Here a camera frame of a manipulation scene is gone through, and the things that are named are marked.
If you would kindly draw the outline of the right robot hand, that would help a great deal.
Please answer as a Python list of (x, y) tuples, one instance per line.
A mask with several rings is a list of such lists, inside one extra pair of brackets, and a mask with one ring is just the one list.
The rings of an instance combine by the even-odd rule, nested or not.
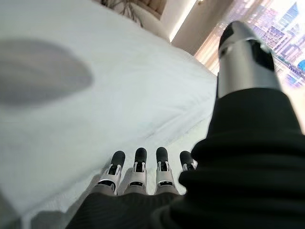
[(70, 229), (302, 229), (305, 137), (275, 73), (270, 49), (233, 21), (218, 48), (220, 69), (207, 136), (180, 153), (180, 195), (167, 151), (156, 151), (156, 192), (145, 190), (139, 148), (124, 194), (125, 155), (109, 168), (68, 224)]

